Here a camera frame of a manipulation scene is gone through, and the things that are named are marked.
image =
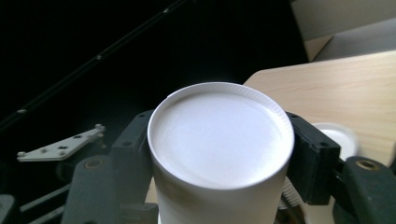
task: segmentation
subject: cup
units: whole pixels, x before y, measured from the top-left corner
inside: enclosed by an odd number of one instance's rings
[[[228,82],[170,94],[148,122],[162,224],[273,224],[294,132],[270,97]]]

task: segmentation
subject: white paper cup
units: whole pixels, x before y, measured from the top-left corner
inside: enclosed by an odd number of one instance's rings
[[[294,146],[285,111],[249,87],[176,91],[148,123],[162,224],[273,224]]]

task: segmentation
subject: white metal bracket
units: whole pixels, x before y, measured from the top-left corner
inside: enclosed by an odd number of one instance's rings
[[[103,136],[105,127],[96,124],[95,128],[62,141],[41,147],[30,152],[18,152],[18,161],[63,161],[98,137]]]

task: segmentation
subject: white plate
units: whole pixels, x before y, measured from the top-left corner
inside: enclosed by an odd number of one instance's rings
[[[355,156],[359,150],[359,141],[357,135],[348,127],[330,122],[312,124],[329,136],[334,142],[341,147],[340,158],[345,161],[348,157]]]

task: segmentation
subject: wooden table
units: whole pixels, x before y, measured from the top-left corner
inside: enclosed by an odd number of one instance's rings
[[[396,50],[261,70],[244,85],[310,123],[356,133],[358,155],[389,165],[396,150]]]

